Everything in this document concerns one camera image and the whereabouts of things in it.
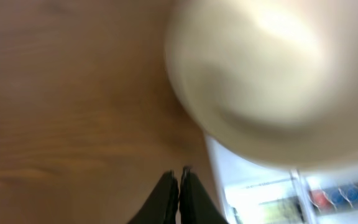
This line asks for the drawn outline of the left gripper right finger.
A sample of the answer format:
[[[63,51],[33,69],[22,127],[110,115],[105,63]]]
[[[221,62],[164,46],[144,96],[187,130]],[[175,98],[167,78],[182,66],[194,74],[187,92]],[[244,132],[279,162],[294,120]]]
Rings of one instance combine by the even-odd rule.
[[[181,176],[179,211],[181,224],[228,224],[189,166]]]

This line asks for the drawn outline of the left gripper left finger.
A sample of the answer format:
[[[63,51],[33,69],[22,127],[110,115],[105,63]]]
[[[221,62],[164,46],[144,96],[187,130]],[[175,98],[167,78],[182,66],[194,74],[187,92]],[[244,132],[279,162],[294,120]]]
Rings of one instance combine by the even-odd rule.
[[[178,181],[172,170],[164,172],[140,210],[128,224],[176,224]]]

